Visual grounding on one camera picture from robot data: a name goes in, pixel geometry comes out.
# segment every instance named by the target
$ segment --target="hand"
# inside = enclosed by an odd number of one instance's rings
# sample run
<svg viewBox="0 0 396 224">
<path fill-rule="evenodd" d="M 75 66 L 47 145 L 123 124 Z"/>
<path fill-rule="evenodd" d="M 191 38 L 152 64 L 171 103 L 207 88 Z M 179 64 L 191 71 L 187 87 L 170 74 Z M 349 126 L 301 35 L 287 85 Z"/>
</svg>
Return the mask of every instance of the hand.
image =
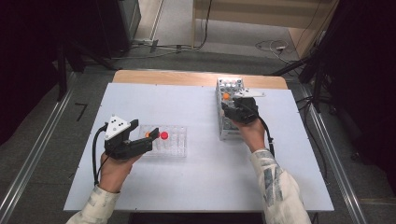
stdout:
<svg viewBox="0 0 396 224">
<path fill-rule="evenodd" d="M 131 173 L 132 165 L 139 160 L 140 157 L 142 157 L 142 155 L 133 157 L 128 161 L 117 161 L 109 157 L 101 169 L 99 188 L 110 193 L 120 192 L 123 182 L 128 174 Z M 106 158 L 107 155 L 103 153 L 101 163 L 103 163 Z"/>
<path fill-rule="evenodd" d="M 252 153 L 258 149 L 265 148 L 265 129 L 259 119 L 255 119 L 249 124 L 239 123 L 233 120 L 233 124 L 238 127 L 239 132 Z"/>
</svg>

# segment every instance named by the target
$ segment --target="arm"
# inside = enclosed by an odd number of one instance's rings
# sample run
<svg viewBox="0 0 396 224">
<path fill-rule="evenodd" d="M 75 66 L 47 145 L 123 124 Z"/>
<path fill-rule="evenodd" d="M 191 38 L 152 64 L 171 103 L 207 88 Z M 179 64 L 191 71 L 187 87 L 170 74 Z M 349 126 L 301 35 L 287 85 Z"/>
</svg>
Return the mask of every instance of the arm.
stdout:
<svg viewBox="0 0 396 224">
<path fill-rule="evenodd" d="M 128 161 L 108 158 L 103 164 L 99 185 L 94 187 L 84 208 L 74 214 L 66 224 L 106 224 L 120 197 L 123 182 L 131 172 L 134 162 L 140 157 L 133 157 Z M 105 159 L 106 155 L 102 154 L 101 161 Z"/>
<path fill-rule="evenodd" d="M 265 219 L 270 223 L 311 223 L 294 178 L 283 170 L 265 148 L 265 130 L 258 119 L 234 123 L 251 151 L 251 161 L 262 192 Z"/>
</svg>

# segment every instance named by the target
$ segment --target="table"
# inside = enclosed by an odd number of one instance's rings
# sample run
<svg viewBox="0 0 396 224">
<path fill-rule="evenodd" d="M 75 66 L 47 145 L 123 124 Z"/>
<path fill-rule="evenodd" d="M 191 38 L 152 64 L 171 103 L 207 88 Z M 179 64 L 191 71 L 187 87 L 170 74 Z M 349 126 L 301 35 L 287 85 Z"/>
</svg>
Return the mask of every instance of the table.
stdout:
<svg viewBox="0 0 396 224">
<path fill-rule="evenodd" d="M 240 140 L 219 140 L 217 77 L 242 77 L 246 87 L 265 91 L 257 103 L 275 138 L 276 159 L 300 184 L 308 211 L 332 211 L 297 106 L 282 77 L 153 70 L 118 71 L 107 86 L 64 210 L 79 210 L 86 202 L 92 190 L 92 136 L 114 112 L 122 119 L 139 119 L 140 125 L 188 127 L 187 157 L 140 159 L 124 183 L 116 210 L 260 212 L 262 196 L 247 146 Z M 130 139 L 137 134 L 131 132 Z"/>
<path fill-rule="evenodd" d="M 339 0 L 214 0 L 210 20 L 289 27 L 300 58 L 325 31 Z M 191 46 L 194 46 L 195 20 L 206 19 L 209 0 L 192 5 Z"/>
</svg>

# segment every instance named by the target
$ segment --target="patterned sleeve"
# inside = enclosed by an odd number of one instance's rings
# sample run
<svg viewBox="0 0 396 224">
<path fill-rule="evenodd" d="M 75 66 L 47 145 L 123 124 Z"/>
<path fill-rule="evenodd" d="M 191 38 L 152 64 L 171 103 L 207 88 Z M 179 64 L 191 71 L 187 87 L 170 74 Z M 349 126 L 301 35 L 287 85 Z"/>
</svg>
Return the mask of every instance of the patterned sleeve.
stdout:
<svg viewBox="0 0 396 224">
<path fill-rule="evenodd" d="M 106 224 L 119 197 L 119 193 L 109 193 L 95 186 L 84 208 L 70 217 L 66 224 Z"/>
<path fill-rule="evenodd" d="M 267 224 L 311 223 L 294 178 L 283 170 L 271 152 L 264 148 L 251 154 Z"/>
</svg>

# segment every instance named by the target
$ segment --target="white plastic mount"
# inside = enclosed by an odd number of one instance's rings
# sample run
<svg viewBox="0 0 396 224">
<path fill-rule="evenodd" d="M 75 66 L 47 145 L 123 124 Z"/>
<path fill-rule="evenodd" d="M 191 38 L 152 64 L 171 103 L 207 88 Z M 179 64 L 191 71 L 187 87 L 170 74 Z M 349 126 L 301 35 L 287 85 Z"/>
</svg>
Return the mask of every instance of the white plastic mount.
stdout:
<svg viewBox="0 0 396 224">
<path fill-rule="evenodd" d="M 250 89 L 244 89 L 242 91 L 236 92 L 233 96 L 248 98 L 248 97 L 263 97 L 265 96 L 264 92 L 253 91 Z"/>
<path fill-rule="evenodd" d="M 129 127 L 131 124 L 128 121 L 112 115 L 107 125 L 105 140 L 111 139 Z"/>
</svg>

